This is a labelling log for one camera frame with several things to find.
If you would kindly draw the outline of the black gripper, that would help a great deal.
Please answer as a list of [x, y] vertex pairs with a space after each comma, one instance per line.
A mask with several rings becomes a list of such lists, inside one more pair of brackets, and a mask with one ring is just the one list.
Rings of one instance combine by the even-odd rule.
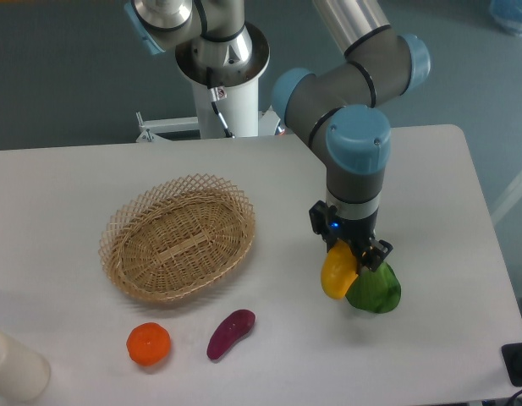
[[319, 200], [308, 211], [314, 234], [329, 251], [338, 240], [357, 249], [358, 270], [376, 272], [392, 253], [393, 246], [374, 237], [378, 206]]

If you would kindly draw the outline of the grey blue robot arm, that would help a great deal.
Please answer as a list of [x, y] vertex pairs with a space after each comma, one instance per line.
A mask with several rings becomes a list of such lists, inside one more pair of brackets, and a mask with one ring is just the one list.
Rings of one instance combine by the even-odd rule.
[[[261, 132], [258, 79], [270, 50], [245, 19], [241, 1], [128, 1], [140, 39], [154, 54], [173, 52], [191, 83], [204, 139]], [[324, 75], [291, 69], [272, 89], [279, 124], [293, 131], [327, 170], [327, 194], [310, 209], [328, 247], [346, 243], [360, 270], [375, 271], [392, 251], [375, 236], [391, 129], [379, 106], [423, 83], [428, 49], [397, 35], [376, 1], [317, 1], [343, 64]]]

